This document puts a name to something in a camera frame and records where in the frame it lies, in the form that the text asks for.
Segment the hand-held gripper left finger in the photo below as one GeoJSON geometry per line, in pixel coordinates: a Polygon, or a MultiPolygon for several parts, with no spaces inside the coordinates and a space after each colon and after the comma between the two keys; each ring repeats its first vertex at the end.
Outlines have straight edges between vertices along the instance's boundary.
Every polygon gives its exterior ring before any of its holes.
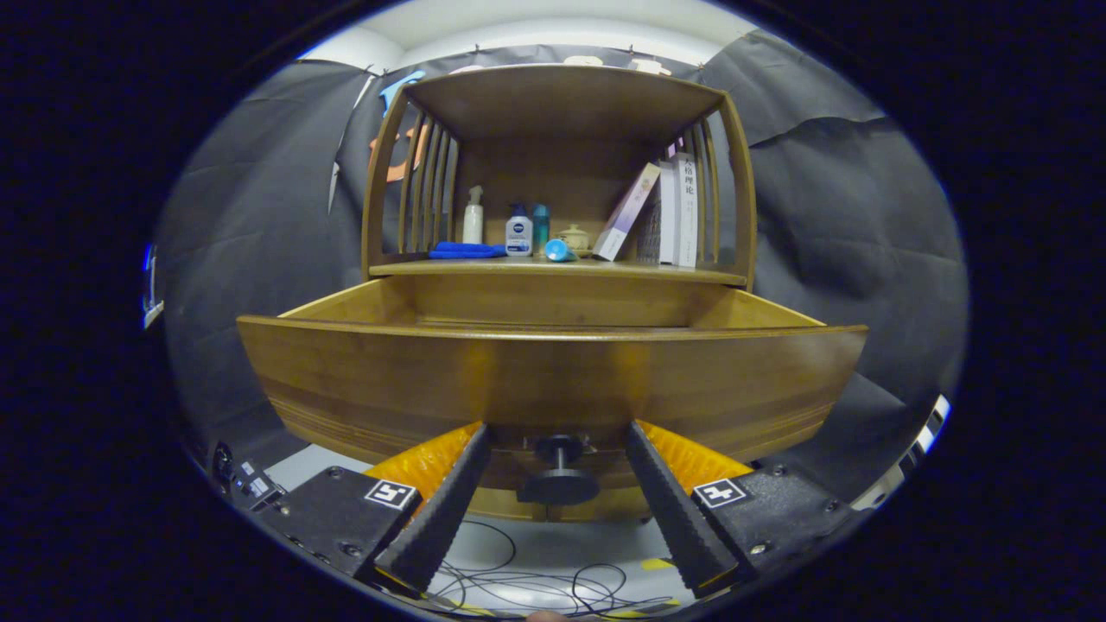
{"type": "Polygon", "coordinates": [[[490,460],[473,422],[422,442],[371,475],[328,466],[255,517],[281,539],[359,583],[421,599],[453,546],[490,460]]]}

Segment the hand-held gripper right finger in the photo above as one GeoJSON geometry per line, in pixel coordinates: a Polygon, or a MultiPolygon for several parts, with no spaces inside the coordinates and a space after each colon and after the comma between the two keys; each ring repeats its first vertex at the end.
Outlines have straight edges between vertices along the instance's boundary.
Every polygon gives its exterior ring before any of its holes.
{"type": "Polygon", "coordinates": [[[749,469],[635,419],[625,453],[684,585],[698,599],[774,580],[860,522],[851,502],[786,464],[749,469]]]}

